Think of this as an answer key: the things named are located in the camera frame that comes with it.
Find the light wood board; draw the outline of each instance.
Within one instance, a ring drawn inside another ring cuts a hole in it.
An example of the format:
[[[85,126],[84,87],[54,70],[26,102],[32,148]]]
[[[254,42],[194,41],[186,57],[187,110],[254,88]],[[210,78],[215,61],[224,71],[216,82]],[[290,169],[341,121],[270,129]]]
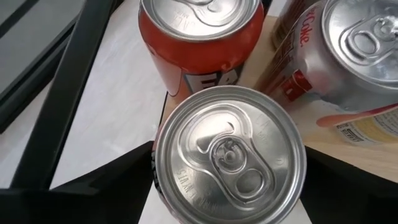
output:
[[[270,32],[276,17],[267,17],[259,42],[247,60],[238,85],[252,88],[274,55]],[[176,103],[168,98],[162,122],[169,117]],[[359,147],[342,141],[333,129],[319,131],[304,138],[304,144],[362,170],[398,183],[398,144]]]

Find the silver can lid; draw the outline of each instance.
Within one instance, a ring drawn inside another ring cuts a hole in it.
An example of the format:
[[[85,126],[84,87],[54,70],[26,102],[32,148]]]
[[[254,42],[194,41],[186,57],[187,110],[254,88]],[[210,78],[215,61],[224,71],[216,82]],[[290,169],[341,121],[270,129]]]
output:
[[[152,22],[163,32],[184,40],[226,37],[255,14],[259,0],[141,0]]]
[[[183,223],[279,223],[299,199],[307,163],[294,122],[275,101],[218,86],[170,115],[155,166]]]
[[[398,1],[329,0],[322,19],[340,64],[362,80],[398,89]]]

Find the can rim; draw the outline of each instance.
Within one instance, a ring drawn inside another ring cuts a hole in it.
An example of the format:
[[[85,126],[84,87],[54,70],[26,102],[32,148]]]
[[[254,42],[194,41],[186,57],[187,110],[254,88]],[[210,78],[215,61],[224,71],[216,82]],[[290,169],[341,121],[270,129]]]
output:
[[[327,26],[330,14],[330,12],[333,8],[334,4],[337,4],[339,1],[338,0],[325,0],[325,6],[322,9],[322,14],[321,14],[321,30],[322,30],[322,36],[323,40],[326,43],[326,46],[328,50],[331,52],[335,60],[338,62],[339,65],[341,65],[344,69],[355,75],[356,78],[359,80],[365,82],[365,86],[375,86],[378,88],[382,88],[385,90],[395,90],[397,91],[398,88],[394,85],[389,85],[390,83],[395,83],[395,82],[390,82],[390,81],[384,81],[384,82],[378,82],[377,79],[368,77],[366,75],[361,74],[357,70],[355,70],[353,67],[349,66],[338,54],[338,52],[335,50],[333,44],[331,43],[331,40],[329,38],[329,35],[327,33]]]
[[[241,101],[251,101],[256,105],[259,105],[260,108],[266,108],[265,106],[261,106],[261,99],[263,99],[263,103],[265,103],[267,106],[272,106],[271,108],[267,108],[272,114],[267,115],[271,116],[277,114],[277,116],[273,117],[276,119],[273,120],[278,122],[279,127],[283,128],[281,130],[283,130],[287,138],[287,143],[290,144],[290,148],[292,150],[291,159],[293,160],[293,163],[290,170],[293,172],[286,178],[284,189],[276,199],[280,200],[281,203],[277,204],[278,207],[276,207],[270,215],[266,215],[267,213],[264,212],[261,216],[256,217],[256,221],[252,223],[264,223],[264,221],[266,221],[266,223],[279,223],[292,211],[295,204],[299,200],[307,171],[307,156],[305,152],[305,146],[303,145],[299,131],[294,125],[292,118],[274,100],[258,91],[241,86],[217,86],[200,91],[178,105],[165,122],[157,143],[155,166],[160,188],[162,189],[163,196],[167,203],[172,207],[173,210],[178,211],[178,213],[182,215],[179,216],[179,218],[183,219],[187,223],[199,222],[195,222],[195,214],[190,213],[188,209],[190,205],[182,202],[177,197],[177,190],[173,188],[172,181],[168,181],[171,180],[170,175],[172,174],[169,170],[167,170],[167,161],[162,160],[164,162],[161,162],[161,158],[167,159],[166,148],[170,143],[170,140],[167,138],[171,135],[171,133],[173,133],[173,128],[175,129],[178,127],[182,120],[189,115],[188,113],[190,111],[200,107],[203,104],[206,104],[204,100],[207,99],[207,96],[209,96],[211,93],[216,92],[217,95],[215,97],[220,97],[223,96],[223,94],[225,96],[226,94],[231,94],[234,91],[236,92],[234,93],[234,96],[241,98]],[[241,93],[248,94],[248,96],[242,97]]]
[[[193,35],[178,35],[178,34],[172,32],[171,30],[166,29],[166,27],[161,26],[159,24],[159,22],[157,22],[152,16],[150,16],[146,5],[143,4],[142,1],[145,1],[145,0],[141,0],[140,5],[144,9],[145,13],[147,14],[148,18],[153,23],[153,25],[156,26],[156,28],[158,28],[160,31],[167,34],[168,36],[173,37],[174,39],[184,40],[184,41],[188,41],[188,42],[203,42],[203,41],[218,40],[218,39],[223,39],[223,38],[229,37],[232,34],[234,34],[235,32],[241,30],[244,26],[246,26],[249,23],[249,21],[251,21],[251,19],[254,17],[254,15],[256,14],[256,12],[258,10],[258,7],[260,6],[260,0],[249,0],[250,2],[254,3],[254,9],[253,9],[251,15],[247,17],[245,22],[240,23],[239,26],[234,27],[234,29],[230,29],[228,32],[222,32],[220,34],[206,35],[203,37],[195,38],[195,36],[193,36]]]

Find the red logo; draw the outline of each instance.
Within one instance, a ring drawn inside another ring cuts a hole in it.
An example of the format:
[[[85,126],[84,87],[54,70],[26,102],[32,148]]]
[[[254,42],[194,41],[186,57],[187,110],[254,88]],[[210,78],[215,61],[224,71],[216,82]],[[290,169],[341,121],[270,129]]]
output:
[[[312,89],[311,84],[300,70],[296,70],[293,75],[281,85],[286,98],[293,102],[300,96]]]
[[[311,24],[315,20],[315,10],[317,7],[313,7],[306,15],[302,22],[300,30],[300,46],[303,47],[310,40],[310,33],[312,31]]]

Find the soda can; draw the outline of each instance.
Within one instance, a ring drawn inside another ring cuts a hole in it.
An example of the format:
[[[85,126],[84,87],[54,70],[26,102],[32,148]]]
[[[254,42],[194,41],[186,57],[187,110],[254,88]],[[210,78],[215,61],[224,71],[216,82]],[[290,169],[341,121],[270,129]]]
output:
[[[271,31],[271,40],[277,49],[282,41],[286,38],[294,23],[299,19],[301,14],[312,4],[319,0],[287,0],[282,12],[275,22],[275,26]]]
[[[153,156],[155,185],[180,223],[279,223],[299,199],[305,148],[258,91],[216,86],[180,104]]]
[[[258,83],[302,134],[398,106],[398,2],[315,3]]]
[[[139,28],[177,103],[217,85],[235,85],[257,43],[260,0],[145,0]]]

